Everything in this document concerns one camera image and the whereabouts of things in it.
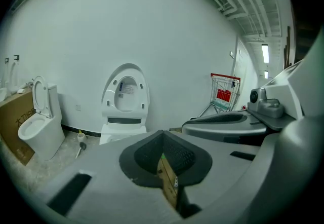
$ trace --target baseboard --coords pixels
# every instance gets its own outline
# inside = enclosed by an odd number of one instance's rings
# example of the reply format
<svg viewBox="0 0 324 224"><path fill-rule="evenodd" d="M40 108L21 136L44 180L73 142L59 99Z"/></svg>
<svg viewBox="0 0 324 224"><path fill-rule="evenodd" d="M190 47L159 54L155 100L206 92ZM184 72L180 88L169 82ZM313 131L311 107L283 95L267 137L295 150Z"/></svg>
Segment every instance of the baseboard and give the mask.
<svg viewBox="0 0 324 224"><path fill-rule="evenodd" d="M79 129L76 129L76 128L73 128L73 127L69 127L69 126L65 126L63 124L61 124L61 126L62 126L62 129L66 129L68 131L72 131L72 132L75 132L75 133L79 133ZM80 130L86 136L92 136L92 137L100 137L101 136L101 133L98 133L98 132L92 132L92 131L83 130L83 129L80 129Z"/></svg>

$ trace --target toilet brush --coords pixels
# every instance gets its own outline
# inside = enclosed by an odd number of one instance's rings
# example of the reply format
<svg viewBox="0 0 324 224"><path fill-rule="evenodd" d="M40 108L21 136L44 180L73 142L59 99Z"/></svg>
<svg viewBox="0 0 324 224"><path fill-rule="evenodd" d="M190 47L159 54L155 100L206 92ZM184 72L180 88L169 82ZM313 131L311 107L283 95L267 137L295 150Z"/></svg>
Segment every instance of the toilet brush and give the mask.
<svg viewBox="0 0 324 224"><path fill-rule="evenodd" d="M77 135L77 139L79 141L80 148L76 154L75 159L77 159L77 157L80 155L81 150L86 150L86 148L87 148L87 145L86 145L87 136L84 135L80 130L79 130L79 134Z"/></svg>

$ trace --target wooden board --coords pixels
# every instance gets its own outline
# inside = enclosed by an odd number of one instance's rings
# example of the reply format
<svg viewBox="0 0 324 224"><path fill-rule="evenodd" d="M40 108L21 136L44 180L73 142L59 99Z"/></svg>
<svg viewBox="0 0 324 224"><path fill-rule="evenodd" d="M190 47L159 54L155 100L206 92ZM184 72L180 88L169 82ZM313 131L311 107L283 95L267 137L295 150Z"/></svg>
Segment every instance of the wooden board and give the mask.
<svg viewBox="0 0 324 224"><path fill-rule="evenodd" d="M182 128L171 128L170 131L177 131L182 133Z"/></svg>
<svg viewBox="0 0 324 224"><path fill-rule="evenodd" d="M157 165L158 176L163 180L163 194L172 207L177 206L178 189L174 187L176 175L164 155Z"/></svg>

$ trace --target shopping cart handle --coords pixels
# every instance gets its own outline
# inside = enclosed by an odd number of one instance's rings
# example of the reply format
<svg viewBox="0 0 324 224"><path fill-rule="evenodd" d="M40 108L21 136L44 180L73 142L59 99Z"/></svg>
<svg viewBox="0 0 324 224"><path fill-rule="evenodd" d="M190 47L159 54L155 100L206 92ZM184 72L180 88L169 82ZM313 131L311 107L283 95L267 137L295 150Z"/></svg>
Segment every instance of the shopping cart handle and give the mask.
<svg viewBox="0 0 324 224"><path fill-rule="evenodd" d="M218 73L211 73L211 77L213 77L213 76L220 76L220 77L231 78L231 79L239 80L241 82L241 78L239 78L239 77L226 76L224 74L218 74Z"/></svg>

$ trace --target label sticker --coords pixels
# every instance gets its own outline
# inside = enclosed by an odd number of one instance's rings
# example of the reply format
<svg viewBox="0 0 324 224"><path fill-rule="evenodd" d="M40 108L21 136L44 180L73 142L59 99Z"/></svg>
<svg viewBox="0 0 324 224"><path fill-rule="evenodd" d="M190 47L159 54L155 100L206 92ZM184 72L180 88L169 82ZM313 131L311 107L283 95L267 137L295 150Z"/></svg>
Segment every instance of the label sticker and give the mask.
<svg viewBox="0 0 324 224"><path fill-rule="evenodd" d="M125 84L123 89L121 90L121 92L122 93L127 93L127 94L133 94L134 93L133 85Z"/></svg>

